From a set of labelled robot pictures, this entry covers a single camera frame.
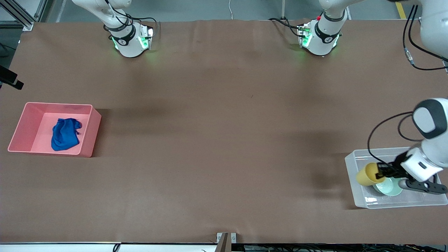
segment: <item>table surface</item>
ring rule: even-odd
[[[100,23],[36,23],[1,104],[1,241],[446,244],[445,206],[354,206],[344,157],[381,120],[446,96],[414,70],[403,21],[348,21],[326,56],[269,21],[162,23],[124,58]],[[440,61],[414,52],[416,64]],[[7,146],[26,102],[92,104],[92,158]],[[393,121],[375,148],[408,146]],[[417,137],[410,121],[404,129]],[[448,180],[448,173],[441,173]]]

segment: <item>pink bin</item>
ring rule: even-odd
[[[79,144],[65,151],[54,151],[51,146],[53,126],[58,118],[74,118],[81,123],[77,131]],[[9,152],[44,156],[91,157],[101,115],[92,105],[28,102],[25,104]]]

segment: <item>metal pole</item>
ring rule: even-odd
[[[282,2],[281,2],[281,19],[285,19],[285,17],[284,17],[285,1],[286,0],[282,0]]]
[[[23,30],[32,30],[35,18],[31,16],[20,4],[15,0],[0,0],[0,5],[19,23],[23,25]]]

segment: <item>cable connector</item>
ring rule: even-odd
[[[411,65],[414,65],[414,59],[412,58],[411,52],[406,47],[404,50],[405,50],[406,58],[408,59],[409,63],[411,63]]]

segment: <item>gray floor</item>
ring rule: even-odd
[[[99,22],[93,14],[71,0],[50,2],[50,11],[44,18],[46,22]],[[281,3],[282,0],[231,0],[233,18],[266,20],[280,17]],[[286,0],[285,16],[291,20],[315,18],[321,11],[318,0]],[[161,22],[230,19],[228,0],[134,0],[126,12],[134,17],[153,17]],[[353,19],[400,18],[395,4],[386,0],[365,0],[351,5],[350,12]],[[20,29],[0,29],[0,43],[16,47],[21,33]],[[13,52],[9,53],[9,57],[0,58],[0,65],[9,66]]]

